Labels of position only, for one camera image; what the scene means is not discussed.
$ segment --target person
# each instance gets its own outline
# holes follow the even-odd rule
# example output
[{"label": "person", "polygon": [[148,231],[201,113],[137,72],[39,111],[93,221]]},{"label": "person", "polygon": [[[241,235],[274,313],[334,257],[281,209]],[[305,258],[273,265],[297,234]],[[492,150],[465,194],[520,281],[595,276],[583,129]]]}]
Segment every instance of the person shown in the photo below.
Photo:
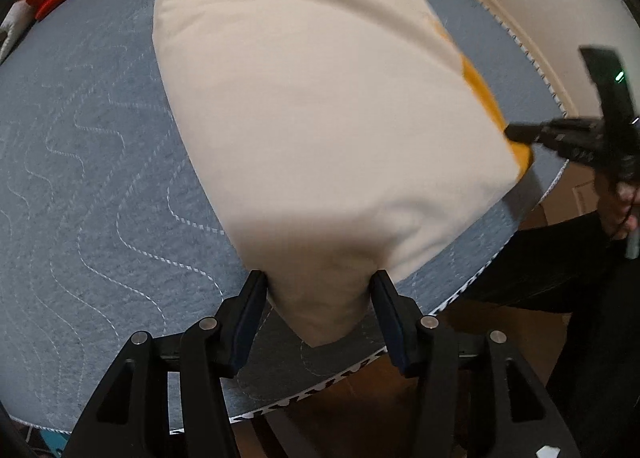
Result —
[{"label": "person", "polygon": [[640,259],[624,242],[640,197],[595,186],[597,212],[517,232],[463,297],[572,314],[547,391],[583,458],[623,458],[640,452]]}]

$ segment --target hand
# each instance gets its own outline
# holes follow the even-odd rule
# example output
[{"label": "hand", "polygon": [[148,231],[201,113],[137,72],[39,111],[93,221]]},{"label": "hand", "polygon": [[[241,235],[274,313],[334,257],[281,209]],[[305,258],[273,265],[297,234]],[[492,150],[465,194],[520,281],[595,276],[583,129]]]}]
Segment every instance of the hand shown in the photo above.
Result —
[{"label": "hand", "polygon": [[638,218],[630,215],[624,225],[620,225],[631,207],[640,206],[640,191],[627,183],[620,182],[615,189],[602,173],[596,173],[596,193],[598,194],[598,214],[602,228],[614,240],[623,240],[638,228]]}]

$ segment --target beige cushion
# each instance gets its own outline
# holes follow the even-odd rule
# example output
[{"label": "beige cushion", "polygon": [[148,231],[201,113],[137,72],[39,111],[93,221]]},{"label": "beige cushion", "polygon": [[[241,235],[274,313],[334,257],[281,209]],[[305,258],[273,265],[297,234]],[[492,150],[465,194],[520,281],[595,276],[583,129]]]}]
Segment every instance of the beige cushion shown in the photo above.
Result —
[{"label": "beige cushion", "polygon": [[353,329],[373,272],[416,271],[528,161],[425,0],[156,0],[154,45],[218,219],[310,345]]}]

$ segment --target pillow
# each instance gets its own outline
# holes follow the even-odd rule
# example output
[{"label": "pillow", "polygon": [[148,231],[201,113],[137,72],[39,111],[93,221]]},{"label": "pillow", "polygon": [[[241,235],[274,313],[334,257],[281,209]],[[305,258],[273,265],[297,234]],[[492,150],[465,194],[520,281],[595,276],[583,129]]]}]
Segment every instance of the pillow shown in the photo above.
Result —
[{"label": "pillow", "polygon": [[180,136],[247,269],[309,345],[406,278],[530,162],[425,0],[156,0]]}]

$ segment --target black mount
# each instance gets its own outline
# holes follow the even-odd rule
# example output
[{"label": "black mount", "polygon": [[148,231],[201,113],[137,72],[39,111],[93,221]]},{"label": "black mount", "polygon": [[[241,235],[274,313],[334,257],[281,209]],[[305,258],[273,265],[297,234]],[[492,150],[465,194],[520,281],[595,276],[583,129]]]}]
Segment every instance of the black mount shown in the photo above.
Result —
[{"label": "black mount", "polygon": [[562,158],[606,173],[613,183],[640,182],[640,119],[615,50],[580,47],[600,97],[602,118],[556,118],[541,124],[509,124],[513,142],[542,144]]},{"label": "black mount", "polygon": [[[63,458],[239,458],[220,378],[246,363],[267,287],[254,270],[215,317],[157,339],[134,333],[84,408]],[[561,458],[579,456],[544,386],[503,333],[455,333],[399,295],[384,270],[369,290],[391,361],[405,377],[419,377],[412,458],[449,458],[459,369],[473,377],[469,458],[534,458],[545,446],[550,456],[553,449]],[[169,434],[168,372],[180,372],[184,433],[177,435]]]}]

